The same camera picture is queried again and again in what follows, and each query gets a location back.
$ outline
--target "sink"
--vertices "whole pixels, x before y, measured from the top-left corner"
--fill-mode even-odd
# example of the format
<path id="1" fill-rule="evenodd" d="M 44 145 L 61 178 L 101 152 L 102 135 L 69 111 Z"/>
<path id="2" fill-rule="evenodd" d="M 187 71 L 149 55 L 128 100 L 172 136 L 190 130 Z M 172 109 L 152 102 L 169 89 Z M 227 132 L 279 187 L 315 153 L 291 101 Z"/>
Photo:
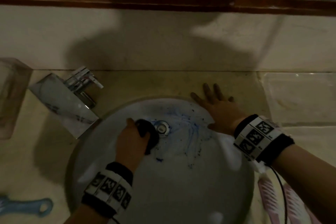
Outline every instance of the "sink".
<path id="1" fill-rule="evenodd" d="M 95 174 L 114 161 L 115 142 L 128 117 L 157 127 L 166 124 L 167 131 L 162 130 L 158 145 L 135 172 L 132 201 L 116 217 L 120 223 L 244 222 L 253 196 L 254 172 L 233 147 L 233 137 L 207 128 L 213 120 L 205 109 L 173 98 L 130 103 L 82 139 L 69 174 L 68 194 L 75 207 Z"/>

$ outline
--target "black sponge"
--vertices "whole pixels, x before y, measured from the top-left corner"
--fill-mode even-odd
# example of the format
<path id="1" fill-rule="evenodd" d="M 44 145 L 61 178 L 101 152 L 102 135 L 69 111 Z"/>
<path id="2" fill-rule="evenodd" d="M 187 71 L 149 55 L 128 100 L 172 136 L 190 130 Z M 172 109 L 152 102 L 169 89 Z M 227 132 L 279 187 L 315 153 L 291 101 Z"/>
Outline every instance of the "black sponge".
<path id="1" fill-rule="evenodd" d="M 145 151 L 145 155 L 149 155 L 151 153 L 151 149 L 153 149 L 159 142 L 159 134 L 155 127 L 147 120 L 137 120 L 135 125 L 138 127 L 138 131 L 141 137 L 144 137 L 147 132 L 150 133 L 150 138 Z"/>

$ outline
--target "faucet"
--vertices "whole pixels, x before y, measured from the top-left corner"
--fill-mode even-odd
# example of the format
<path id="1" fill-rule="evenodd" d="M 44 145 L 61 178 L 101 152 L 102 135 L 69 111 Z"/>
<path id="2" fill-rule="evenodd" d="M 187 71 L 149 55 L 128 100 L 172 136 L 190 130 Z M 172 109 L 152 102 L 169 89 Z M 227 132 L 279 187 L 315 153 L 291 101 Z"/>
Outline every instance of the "faucet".
<path id="1" fill-rule="evenodd" d="M 72 72 L 65 80 L 50 73 L 28 88 L 78 139 L 93 124 L 97 125 L 100 121 L 99 117 L 91 110 L 96 103 L 84 92 L 93 83 L 99 88 L 103 88 L 103 85 L 90 70 L 81 67 Z"/>

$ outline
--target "hand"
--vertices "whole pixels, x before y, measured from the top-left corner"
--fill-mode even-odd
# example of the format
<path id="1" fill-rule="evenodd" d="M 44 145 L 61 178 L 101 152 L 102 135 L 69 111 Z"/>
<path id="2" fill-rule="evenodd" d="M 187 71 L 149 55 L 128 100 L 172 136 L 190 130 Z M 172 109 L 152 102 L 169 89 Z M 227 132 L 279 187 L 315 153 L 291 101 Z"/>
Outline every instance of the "hand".
<path id="1" fill-rule="evenodd" d="M 143 159 L 150 134 L 147 132 L 142 138 L 139 135 L 134 120 L 128 118 L 127 126 L 117 139 L 115 161 L 124 165 L 134 174 Z"/>
<path id="2" fill-rule="evenodd" d="M 228 100 L 224 98 L 218 84 L 214 84 L 213 88 L 214 93 L 212 93 L 208 84 L 203 84 L 206 100 L 201 99 L 194 92 L 190 96 L 201 107 L 206 109 L 215 121 L 214 124 L 208 125 L 209 129 L 233 136 L 236 127 L 247 115 L 234 103 L 233 97 Z"/>

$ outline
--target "sink drain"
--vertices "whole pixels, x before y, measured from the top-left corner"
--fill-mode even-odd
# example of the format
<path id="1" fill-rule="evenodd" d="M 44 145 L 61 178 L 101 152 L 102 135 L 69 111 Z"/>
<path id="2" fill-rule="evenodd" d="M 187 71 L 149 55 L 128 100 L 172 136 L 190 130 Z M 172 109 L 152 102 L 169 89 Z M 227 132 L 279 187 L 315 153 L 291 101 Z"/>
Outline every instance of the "sink drain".
<path id="1" fill-rule="evenodd" d="M 154 127 L 159 134 L 159 137 L 166 137 L 169 135 L 170 126 L 164 120 L 158 120 L 154 123 Z"/>

